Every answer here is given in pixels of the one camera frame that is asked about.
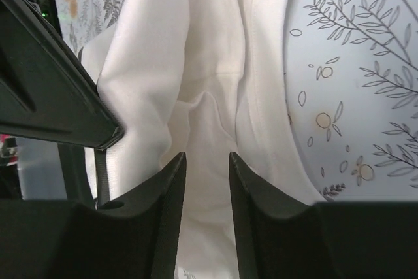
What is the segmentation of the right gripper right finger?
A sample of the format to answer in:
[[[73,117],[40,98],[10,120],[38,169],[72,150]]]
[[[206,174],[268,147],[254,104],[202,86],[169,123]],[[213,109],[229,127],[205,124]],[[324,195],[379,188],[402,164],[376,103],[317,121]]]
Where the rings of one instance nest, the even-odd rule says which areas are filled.
[[[229,156],[241,278],[416,278],[417,203],[305,205]]]

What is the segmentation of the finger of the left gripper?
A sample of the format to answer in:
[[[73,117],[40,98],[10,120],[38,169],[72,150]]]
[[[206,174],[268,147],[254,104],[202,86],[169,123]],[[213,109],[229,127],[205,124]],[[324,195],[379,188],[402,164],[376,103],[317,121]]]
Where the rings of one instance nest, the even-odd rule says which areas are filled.
[[[1,0],[1,133],[95,149],[124,134],[77,57],[27,0]]]

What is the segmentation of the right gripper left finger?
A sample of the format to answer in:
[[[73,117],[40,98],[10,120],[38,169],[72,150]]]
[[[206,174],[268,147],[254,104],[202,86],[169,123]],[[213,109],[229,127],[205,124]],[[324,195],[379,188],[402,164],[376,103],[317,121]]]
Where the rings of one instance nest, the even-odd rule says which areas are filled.
[[[187,159],[92,209],[1,201],[2,278],[173,278]]]

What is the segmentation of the white t shirt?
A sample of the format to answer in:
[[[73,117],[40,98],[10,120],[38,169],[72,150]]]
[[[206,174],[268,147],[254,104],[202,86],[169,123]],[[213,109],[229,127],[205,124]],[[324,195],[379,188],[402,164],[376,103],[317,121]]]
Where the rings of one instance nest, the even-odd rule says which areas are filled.
[[[177,153],[187,175],[176,265],[238,278],[228,159],[237,152],[300,202],[321,199],[289,123],[283,70],[288,0],[125,0],[82,65],[125,129],[94,184],[113,200]]]

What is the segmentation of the floral table mat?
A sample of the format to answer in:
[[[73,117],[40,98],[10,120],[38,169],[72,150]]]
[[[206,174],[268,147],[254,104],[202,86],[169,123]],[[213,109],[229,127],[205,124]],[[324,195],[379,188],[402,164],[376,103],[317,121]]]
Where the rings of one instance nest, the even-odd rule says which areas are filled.
[[[82,57],[125,0],[56,0]],[[288,0],[283,70],[293,140],[330,201],[417,198],[417,0]],[[87,152],[91,189],[102,176]]]

